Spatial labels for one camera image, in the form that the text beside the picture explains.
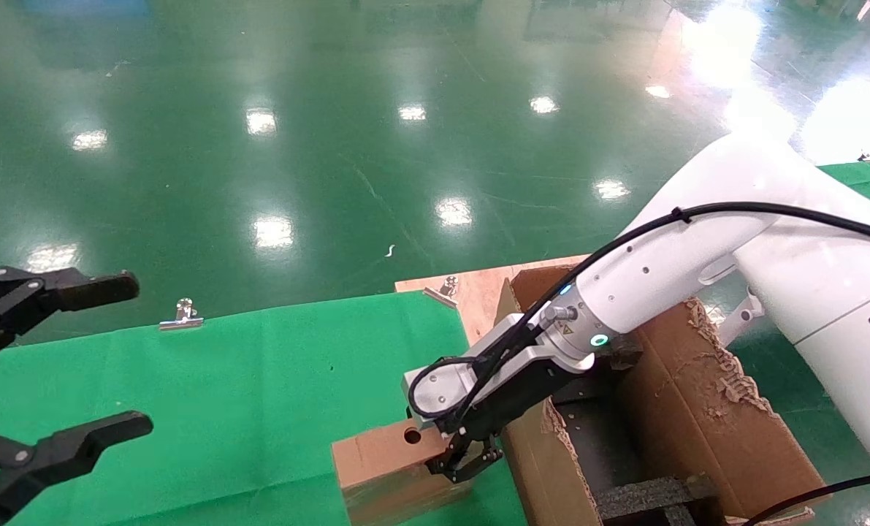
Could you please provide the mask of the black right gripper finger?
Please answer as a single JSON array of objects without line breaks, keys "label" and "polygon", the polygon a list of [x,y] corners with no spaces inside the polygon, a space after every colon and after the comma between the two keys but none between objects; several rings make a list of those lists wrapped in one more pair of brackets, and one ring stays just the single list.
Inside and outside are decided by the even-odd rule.
[{"label": "black right gripper finger", "polygon": [[426,467],[431,475],[455,476],[462,459],[467,454],[471,439],[467,434],[455,433],[446,443],[445,449],[427,460]]},{"label": "black right gripper finger", "polygon": [[464,456],[446,463],[446,477],[452,484],[472,481],[504,457],[504,451],[498,445],[497,437],[487,437],[478,443],[481,445],[478,451],[468,443]]}]

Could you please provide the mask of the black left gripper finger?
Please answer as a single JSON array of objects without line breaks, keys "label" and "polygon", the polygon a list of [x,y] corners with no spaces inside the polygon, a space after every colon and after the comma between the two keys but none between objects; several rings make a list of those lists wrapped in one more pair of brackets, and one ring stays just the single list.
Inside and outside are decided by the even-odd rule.
[{"label": "black left gripper finger", "polygon": [[140,295],[130,272],[91,277],[75,267],[26,272],[0,267],[0,350],[57,312],[78,312]]},{"label": "black left gripper finger", "polygon": [[148,415],[125,411],[68,427],[34,445],[0,435],[0,525],[14,519],[48,487],[93,472],[105,450],[153,429]]}]

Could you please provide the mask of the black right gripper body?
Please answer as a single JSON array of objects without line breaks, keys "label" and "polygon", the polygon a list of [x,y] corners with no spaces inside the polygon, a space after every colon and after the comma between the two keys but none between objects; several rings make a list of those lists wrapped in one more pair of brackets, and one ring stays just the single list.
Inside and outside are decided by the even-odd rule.
[{"label": "black right gripper body", "polygon": [[533,359],[518,372],[506,376],[498,387],[473,403],[462,419],[462,440],[484,441],[490,434],[499,433],[508,423],[552,396],[572,380],[587,376],[589,367],[564,367],[552,359]]}]

